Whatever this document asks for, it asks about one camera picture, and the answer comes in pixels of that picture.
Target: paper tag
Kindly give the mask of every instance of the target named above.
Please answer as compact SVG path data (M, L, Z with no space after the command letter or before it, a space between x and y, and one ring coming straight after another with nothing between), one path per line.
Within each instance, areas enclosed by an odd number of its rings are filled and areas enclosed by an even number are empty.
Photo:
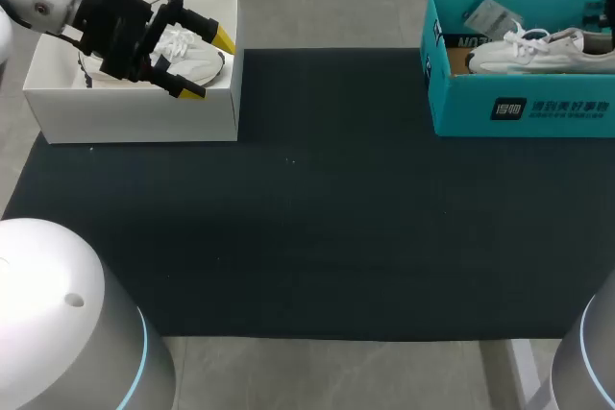
M508 31L516 31L513 19L523 25L523 17L520 14L503 7L495 0L483 0L469 13L464 25L493 40L502 40Z

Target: dark table mat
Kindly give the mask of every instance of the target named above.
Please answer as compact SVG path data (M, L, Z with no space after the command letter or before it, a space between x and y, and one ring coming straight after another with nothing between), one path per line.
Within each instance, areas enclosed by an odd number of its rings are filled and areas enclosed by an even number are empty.
M615 140L438 138L416 50L246 51L239 137L40 136L5 218L82 235L164 335L557 337L614 265Z

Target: cardboard box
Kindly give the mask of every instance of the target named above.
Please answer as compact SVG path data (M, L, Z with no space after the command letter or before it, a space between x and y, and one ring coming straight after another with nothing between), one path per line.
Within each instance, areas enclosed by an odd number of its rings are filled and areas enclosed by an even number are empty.
M495 0L551 33L583 26L603 0ZM615 75L470 75L485 42L464 26L477 0L429 0L421 59L435 132L442 136L615 136Z
M184 0L184 7L216 19L236 44L204 100L172 98L147 83L86 88L77 49L43 35L23 90L47 141L236 141L243 68L238 0Z

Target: white shoe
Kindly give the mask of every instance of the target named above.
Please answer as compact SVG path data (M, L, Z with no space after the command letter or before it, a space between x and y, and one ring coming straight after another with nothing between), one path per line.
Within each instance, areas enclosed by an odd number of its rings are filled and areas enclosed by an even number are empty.
M180 75L189 81L204 85L216 77L224 65L224 55L190 31L166 29L154 53L152 65L165 57L171 65L169 74ZM96 81L114 81L115 78L100 70L103 61L94 56L80 56L86 74Z
M570 28L553 35L544 29L504 35L470 52L466 65L475 74L611 74L615 51L611 34L588 33Z

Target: gray tile floor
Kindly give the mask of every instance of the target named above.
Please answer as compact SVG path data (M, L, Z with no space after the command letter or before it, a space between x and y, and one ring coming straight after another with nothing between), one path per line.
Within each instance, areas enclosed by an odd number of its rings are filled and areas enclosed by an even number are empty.
M426 0L241 0L241 4L248 47L402 47L418 44ZM21 94L36 42L36 34L15 29L14 53L0 89L0 212L37 134ZM485 370L491 367L483 364L478 343L167 341L178 366L176 403L181 410L491 408L493 386L488 390L485 379ZM556 344L532 342L543 377Z

